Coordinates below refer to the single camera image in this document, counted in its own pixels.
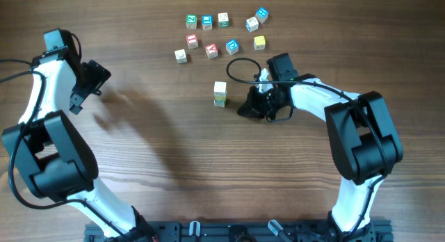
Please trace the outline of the yellow top block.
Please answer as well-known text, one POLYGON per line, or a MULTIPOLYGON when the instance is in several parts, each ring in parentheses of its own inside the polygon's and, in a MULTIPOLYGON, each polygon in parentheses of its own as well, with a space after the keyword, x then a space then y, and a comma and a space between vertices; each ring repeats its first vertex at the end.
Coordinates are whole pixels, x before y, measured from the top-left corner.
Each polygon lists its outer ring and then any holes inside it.
POLYGON ((254 49, 255 50, 263 50, 266 46, 266 40, 263 35, 254 37, 254 49))

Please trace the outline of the yellow sided picture block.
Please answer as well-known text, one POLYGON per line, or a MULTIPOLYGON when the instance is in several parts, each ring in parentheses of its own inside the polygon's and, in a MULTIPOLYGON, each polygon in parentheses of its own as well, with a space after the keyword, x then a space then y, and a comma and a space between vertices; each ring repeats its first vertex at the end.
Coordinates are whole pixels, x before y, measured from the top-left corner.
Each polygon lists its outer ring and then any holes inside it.
POLYGON ((214 97, 215 101, 222 101, 225 102, 227 100, 226 96, 222 96, 222 95, 215 95, 214 97))

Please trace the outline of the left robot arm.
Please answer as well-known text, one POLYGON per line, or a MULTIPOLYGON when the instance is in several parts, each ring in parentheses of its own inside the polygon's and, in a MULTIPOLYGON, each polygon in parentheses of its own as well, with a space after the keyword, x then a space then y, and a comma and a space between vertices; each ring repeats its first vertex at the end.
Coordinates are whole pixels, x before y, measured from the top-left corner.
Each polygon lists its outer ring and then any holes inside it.
POLYGON ((86 241, 158 241, 143 216, 99 178, 95 155, 68 118, 88 96, 101 95, 111 73, 94 60, 83 62, 80 41, 68 30, 47 31, 44 41, 47 50, 28 63, 28 106, 1 137, 13 195, 30 209, 79 210, 102 231, 86 241))

